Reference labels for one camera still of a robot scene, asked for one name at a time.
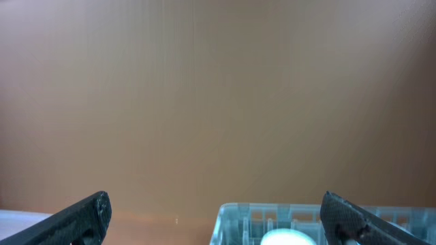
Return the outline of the light green bowl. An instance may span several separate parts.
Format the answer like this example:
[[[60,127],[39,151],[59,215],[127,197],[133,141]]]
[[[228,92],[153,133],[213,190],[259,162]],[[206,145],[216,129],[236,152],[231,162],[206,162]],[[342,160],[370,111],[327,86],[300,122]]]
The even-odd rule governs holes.
[[[295,229],[273,229],[267,232],[260,245],[316,245],[307,234]]]

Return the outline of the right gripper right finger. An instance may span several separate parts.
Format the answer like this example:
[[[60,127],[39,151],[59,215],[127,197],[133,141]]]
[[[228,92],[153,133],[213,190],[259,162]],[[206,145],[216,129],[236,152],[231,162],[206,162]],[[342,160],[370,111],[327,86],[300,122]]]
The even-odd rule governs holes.
[[[424,245],[431,243],[431,209],[361,208],[326,192],[320,218],[329,244]]]

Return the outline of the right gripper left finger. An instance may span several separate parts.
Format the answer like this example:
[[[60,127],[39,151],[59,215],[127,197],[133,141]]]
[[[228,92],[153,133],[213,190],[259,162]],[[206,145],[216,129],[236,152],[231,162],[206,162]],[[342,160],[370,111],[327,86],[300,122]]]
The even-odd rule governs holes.
[[[107,234],[111,217],[108,193],[98,191],[1,240],[1,245],[100,245]]]

